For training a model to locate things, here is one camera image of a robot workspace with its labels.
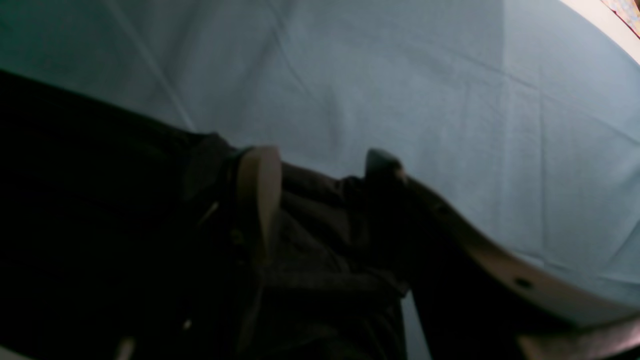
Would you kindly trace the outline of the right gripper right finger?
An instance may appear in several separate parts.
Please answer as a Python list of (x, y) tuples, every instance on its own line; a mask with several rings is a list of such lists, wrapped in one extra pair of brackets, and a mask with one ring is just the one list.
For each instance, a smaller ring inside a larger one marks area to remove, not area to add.
[(580, 289), (495, 244), (397, 157), (366, 153), (366, 184), (398, 219), (434, 360), (637, 360), (639, 310)]

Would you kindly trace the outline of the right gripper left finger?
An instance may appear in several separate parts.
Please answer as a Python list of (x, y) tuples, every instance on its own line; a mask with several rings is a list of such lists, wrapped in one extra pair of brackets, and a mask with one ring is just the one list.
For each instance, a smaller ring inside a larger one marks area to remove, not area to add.
[(240, 360), (252, 342), (282, 193), (276, 146), (227, 157), (146, 249), (117, 360)]

